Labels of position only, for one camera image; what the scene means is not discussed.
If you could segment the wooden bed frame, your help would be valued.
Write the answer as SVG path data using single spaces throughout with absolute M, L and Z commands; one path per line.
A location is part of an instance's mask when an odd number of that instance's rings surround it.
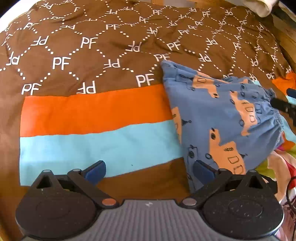
M 280 44 L 281 51 L 295 72 L 295 15 L 287 9 L 275 6 L 271 12 L 274 24 L 274 35 Z

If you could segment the blue pants with orange trucks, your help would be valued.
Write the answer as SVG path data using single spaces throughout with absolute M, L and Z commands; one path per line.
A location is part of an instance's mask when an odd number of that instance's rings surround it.
M 215 79 L 172 61 L 161 67 L 191 192 L 202 186 L 193 174 L 195 161 L 245 174 L 283 143 L 272 89 L 247 77 Z

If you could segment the brown PF patterned blanket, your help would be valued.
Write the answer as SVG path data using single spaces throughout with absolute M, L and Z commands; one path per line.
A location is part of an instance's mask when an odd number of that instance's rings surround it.
M 175 8 L 141 1 L 40 1 L 1 32 L 1 239 L 38 174 L 98 160 L 118 200 L 191 191 L 163 84 L 162 61 L 215 79 L 247 77 L 287 99 L 295 73 L 273 19 L 243 6 Z M 295 128 L 256 169 L 295 194 Z

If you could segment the white cream cloth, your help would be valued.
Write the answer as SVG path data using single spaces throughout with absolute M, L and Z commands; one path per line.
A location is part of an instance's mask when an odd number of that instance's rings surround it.
M 256 13 L 259 17 L 267 17 L 278 0 L 243 0 L 243 4 Z

